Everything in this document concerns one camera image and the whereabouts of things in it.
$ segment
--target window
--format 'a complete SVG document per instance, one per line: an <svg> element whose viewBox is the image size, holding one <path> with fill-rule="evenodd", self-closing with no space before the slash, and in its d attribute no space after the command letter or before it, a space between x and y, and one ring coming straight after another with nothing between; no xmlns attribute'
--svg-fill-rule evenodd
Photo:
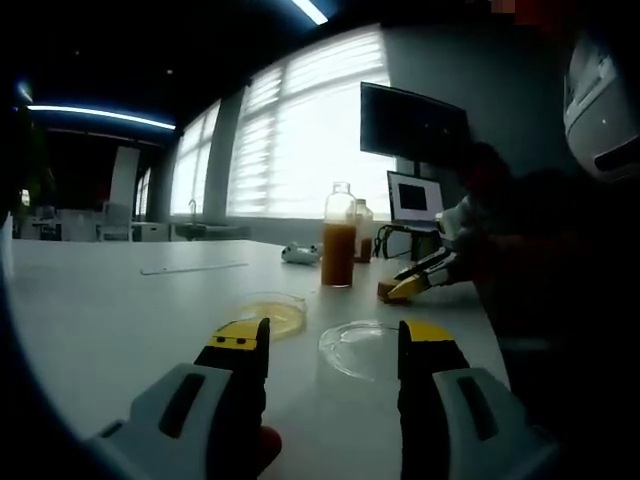
<svg viewBox="0 0 640 480"><path fill-rule="evenodd" d="M334 37L257 75L243 99L227 215L322 218L332 183L347 181L376 220L388 220L395 159L360 151L363 81L389 85L378 28Z"/></svg>
<svg viewBox="0 0 640 480"><path fill-rule="evenodd" d="M147 214L147 196L149 193L149 177L151 169L147 169L144 175L138 180L138 189L136 194L136 215L143 217Z"/></svg>
<svg viewBox="0 0 640 480"><path fill-rule="evenodd" d="M192 213L192 207L189 206L191 200L196 202L196 213L203 211L211 137L219 110L220 102L216 102L185 129L180 139L173 169L171 215Z"/></svg>

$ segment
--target petri dish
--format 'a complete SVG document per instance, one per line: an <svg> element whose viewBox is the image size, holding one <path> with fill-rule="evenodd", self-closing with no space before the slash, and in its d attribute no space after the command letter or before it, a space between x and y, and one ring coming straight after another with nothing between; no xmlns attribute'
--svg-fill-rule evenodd
<svg viewBox="0 0 640 480"><path fill-rule="evenodd" d="M348 377L393 381L398 377L398 327L359 320L325 331L318 342L326 364Z"/></svg>
<svg viewBox="0 0 640 480"><path fill-rule="evenodd" d="M259 322L268 317L271 340L292 337L302 332L307 323L304 298L280 292L256 292L240 299L232 315L234 322Z"/></svg>

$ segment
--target petri dish with yellow liquid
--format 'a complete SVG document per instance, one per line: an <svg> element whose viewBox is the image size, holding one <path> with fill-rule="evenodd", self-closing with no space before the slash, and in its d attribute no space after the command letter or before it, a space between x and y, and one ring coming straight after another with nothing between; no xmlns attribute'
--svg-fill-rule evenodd
<svg viewBox="0 0 640 480"><path fill-rule="evenodd" d="M240 299L231 313L232 322L259 322L270 319L271 340L292 337L307 323L304 298L280 292L256 292Z"/></svg>

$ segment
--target ceiling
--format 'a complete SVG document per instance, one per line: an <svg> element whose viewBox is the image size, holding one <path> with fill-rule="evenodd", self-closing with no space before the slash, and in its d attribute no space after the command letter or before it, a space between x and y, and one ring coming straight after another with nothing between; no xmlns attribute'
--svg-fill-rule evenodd
<svg viewBox="0 0 640 480"><path fill-rule="evenodd" d="M390 18L415 20L409 0L313 0L316 26L291 0L85 4L38 11L16 39L16 81L36 104L73 105L189 123L256 71L305 43ZM464 0L424 3L464 5Z"/></svg>

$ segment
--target computer monitor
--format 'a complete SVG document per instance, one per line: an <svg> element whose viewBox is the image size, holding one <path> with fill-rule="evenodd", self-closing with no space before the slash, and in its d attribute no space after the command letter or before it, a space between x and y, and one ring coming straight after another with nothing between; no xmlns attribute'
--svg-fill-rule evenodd
<svg viewBox="0 0 640 480"><path fill-rule="evenodd" d="M387 172L387 179L393 223L435 224L444 210L438 182L397 172Z"/></svg>
<svg viewBox="0 0 640 480"><path fill-rule="evenodd" d="M373 83L360 84L360 150L445 168L470 140L464 110Z"/></svg>

